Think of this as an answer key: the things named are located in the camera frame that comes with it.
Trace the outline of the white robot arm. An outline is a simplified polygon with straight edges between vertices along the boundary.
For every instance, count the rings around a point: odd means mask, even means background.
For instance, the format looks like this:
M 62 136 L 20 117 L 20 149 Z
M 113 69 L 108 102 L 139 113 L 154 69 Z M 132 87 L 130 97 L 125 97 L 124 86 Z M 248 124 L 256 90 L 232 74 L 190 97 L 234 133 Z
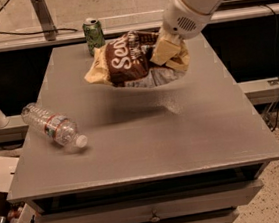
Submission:
M 183 40 L 194 38 L 203 30 L 223 1 L 168 0 L 151 62 L 181 70 L 172 65 L 171 59 L 181 54 Z

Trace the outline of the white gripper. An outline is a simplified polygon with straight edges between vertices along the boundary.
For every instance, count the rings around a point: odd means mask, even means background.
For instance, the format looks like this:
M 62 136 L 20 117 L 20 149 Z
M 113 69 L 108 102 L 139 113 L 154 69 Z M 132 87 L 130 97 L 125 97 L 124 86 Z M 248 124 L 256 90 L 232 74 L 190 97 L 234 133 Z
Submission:
M 183 0 L 169 0 L 163 11 L 163 28 L 189 40 L 197 36 L 210 21 L 210 15 L 192 10 Z M 151 62 L 159 66 L 165 64 L 171 69 L 186 72 L 190 56 L 188 48 L 179 39 L 158 39 L 151 56 Z

